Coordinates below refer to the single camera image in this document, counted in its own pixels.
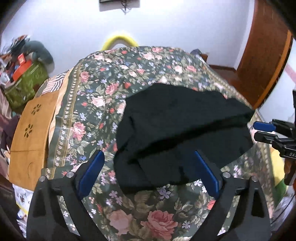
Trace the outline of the black elephant print t-shirt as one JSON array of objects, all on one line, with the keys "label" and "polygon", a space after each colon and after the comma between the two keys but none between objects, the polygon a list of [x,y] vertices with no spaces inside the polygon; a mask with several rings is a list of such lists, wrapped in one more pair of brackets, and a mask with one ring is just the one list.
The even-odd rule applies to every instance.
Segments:
[{"label": "black elephant print t-shirt", "polygon": [[154,84],[125,102],[114,171],[126,194],[198,180],[195,151],[223,168],[253,145],[254,111],[220,92]]}]

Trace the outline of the white sliding wardrobe door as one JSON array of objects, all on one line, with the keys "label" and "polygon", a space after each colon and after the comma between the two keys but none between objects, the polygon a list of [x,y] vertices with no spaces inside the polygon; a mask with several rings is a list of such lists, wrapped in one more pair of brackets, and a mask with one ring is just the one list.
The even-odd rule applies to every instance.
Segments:
[{"label": "white sliding wardrobe door", "polygon": [[292,95],[292,91],[295,90],[295,58],[295,40],[293,40],[285,68],[271,94],[259,108],[259,113],[265,122],[277,119],[292,123],[295,120]]}]

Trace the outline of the bamboo lap desk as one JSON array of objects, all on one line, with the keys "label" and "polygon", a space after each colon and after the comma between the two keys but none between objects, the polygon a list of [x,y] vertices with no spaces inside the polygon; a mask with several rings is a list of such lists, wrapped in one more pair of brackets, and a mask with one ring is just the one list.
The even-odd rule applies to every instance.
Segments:
[{"label": "bamboo lap desk", "polygon": [[48,156],[48,136],[59,92],[46,93],[27,103],[11,144],[9,180],[33,191]]}]

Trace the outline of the floral green bed quilt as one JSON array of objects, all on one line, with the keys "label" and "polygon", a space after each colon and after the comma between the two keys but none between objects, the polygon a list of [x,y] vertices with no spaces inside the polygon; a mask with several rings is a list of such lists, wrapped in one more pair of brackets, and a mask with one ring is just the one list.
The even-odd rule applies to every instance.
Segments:
[{"label": "floral green bed quilt", "polygon": [[202,59],[181,49],[98,51],[64,78],[46,167],[66,176],[101,150],[82,206],[105,240],[205,240],[269,230],[274,184],[260,119]]}]

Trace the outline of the brown wooden door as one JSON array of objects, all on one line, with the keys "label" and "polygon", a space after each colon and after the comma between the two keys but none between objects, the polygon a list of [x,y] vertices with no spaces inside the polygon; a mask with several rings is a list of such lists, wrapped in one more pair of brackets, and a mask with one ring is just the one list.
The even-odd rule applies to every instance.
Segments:
[{"label": "brown wooden door", "polygon": [[292,34],[269,1],[255,1],[248,41],[237,69],[240,90],[258,108],[271,92],[288,56]]}]

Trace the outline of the striped pillow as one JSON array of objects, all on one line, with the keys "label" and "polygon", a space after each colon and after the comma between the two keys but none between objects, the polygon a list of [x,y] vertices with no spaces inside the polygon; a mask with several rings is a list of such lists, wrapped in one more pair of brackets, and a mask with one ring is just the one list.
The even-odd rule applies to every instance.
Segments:
[{"label": "striped pillow", "polygon": [[69,73],[70,70],[65,71],[61,74],[58,74],[54,77],[51,77],[47,79],[42,86],[42,92],[41,95],[49,93],[49,92],[55,92],[59,90],[63,84],[64,78],[66,77],[66,74]]}]

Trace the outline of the green fabric storage bin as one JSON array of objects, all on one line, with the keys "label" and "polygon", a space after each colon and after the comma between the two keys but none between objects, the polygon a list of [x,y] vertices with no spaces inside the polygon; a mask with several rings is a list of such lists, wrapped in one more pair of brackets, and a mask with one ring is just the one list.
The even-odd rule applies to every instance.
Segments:
[{"label": "green fabric storage bin", "polygon": [[48,72],[44,65],[40,62],[33,63],[14,85],[4,90],[12,111],[21,113],[47,79]]}]

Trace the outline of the orange red box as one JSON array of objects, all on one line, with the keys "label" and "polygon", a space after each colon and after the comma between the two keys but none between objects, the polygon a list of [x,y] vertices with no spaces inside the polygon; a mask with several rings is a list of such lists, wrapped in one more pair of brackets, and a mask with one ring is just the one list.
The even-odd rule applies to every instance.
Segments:
[{"label": "orange red box", "polygon": [[25,55],[22,53],[18,56],[19,66],[13,73],[13,80],[16,82],[32,65],[32,61],[27,60]]}]

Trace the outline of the yellow foam bed rail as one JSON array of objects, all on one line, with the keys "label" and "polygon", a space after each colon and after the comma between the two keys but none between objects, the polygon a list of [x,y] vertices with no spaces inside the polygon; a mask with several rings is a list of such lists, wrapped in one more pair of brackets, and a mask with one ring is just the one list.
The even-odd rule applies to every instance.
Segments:
[{"label": "yellow foam bed rail", "polygon": [[125,35],[117,35],[107,39],[103,44],[101,51],[111,50],[117,44],[122,44],[127,47],[137,47],[138,43],[131,37]]}]

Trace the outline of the small black wall monitor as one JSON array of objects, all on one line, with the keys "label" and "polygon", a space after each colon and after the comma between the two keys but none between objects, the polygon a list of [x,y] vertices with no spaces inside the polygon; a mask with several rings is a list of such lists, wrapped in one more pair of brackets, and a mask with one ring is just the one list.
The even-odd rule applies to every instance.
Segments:
[{"label": "small black wall monitor", "polygon": [[99,0],[99,3],[110,3],[110,2],[115,2],[115,1],[121,1],[121,0]]}]

